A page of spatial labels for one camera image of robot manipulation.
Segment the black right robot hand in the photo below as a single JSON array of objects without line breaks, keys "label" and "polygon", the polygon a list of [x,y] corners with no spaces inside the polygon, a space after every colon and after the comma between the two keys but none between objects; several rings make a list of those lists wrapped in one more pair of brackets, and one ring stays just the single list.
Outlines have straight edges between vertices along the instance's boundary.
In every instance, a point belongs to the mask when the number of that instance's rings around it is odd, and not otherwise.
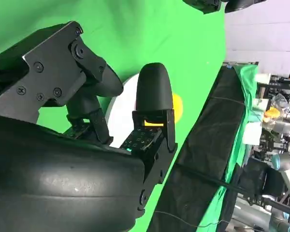
[{"label": "black right robot hand", "polygon": [[98,97],[124,88],[70,21],[0,53],[0,232],[126,232],[177,150],[170,79],[139,74],[133,130],[119,148]]}]

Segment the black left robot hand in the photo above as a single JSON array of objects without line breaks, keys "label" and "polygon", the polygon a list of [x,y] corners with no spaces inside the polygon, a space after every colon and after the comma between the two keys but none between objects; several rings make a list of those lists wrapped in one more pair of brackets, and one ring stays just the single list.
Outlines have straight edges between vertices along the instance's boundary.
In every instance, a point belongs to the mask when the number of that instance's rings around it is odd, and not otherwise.
[{"label": "black left robot hand", "polygon": [[231,13],[264,2],[264,0],[183,0],[183,2],[203,14],[210,14],[219,11],[223,3],[226,3],[225,13]]}]

